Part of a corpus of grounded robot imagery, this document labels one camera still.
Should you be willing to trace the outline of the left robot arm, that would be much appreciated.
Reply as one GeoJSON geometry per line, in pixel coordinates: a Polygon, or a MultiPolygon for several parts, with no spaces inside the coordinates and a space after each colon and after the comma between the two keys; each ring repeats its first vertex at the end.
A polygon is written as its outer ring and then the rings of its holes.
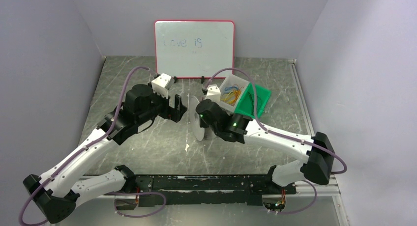
{"type": "Polygon", "coordinates": [[[81,177],[112,148],[139,133],[139,127],[161,117],[179,122],[187,111],[181,97],[170,106],[166,87],[134,85],[123,88],[115,109],[98,123],[89,136],[67,157],[41,175],[30,174],[23,184],[45,216],[55,224],[67,218],[85,202],[107,193],[130,194],[136,191],[136,175],[125,165],[88,180],[81,177]]]}

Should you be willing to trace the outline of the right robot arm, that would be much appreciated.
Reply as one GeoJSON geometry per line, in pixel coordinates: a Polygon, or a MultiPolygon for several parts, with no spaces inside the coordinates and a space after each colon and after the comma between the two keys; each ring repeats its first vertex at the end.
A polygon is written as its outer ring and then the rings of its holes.
{"type": "Polygon", "coordinates": [[[259,144],[292,156],[294,161],[271,168],[274,184],[284,187],[302,180],[319,185],[329,183],[334,149],[326,134],[301,135],[258,124],[249,116],[228,114],[210,99],[197,101],[193,110],[200,129],[209,128],[226,142],[259,144]]]}

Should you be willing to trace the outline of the white perforated cable spool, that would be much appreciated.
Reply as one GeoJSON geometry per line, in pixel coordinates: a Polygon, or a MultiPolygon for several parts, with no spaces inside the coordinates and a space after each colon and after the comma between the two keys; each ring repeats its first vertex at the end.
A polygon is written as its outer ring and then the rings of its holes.
{"type": "Polygon", "coordinates": [[[192,133],[197,141],[212,140],[214,138],[213,131],[210,128],[200,127],[200,116],[196,112],[196,107],[199,102],[200,100],[196,96],[191,96],[189,98],[188,118],[190,121],[192,133]]]}

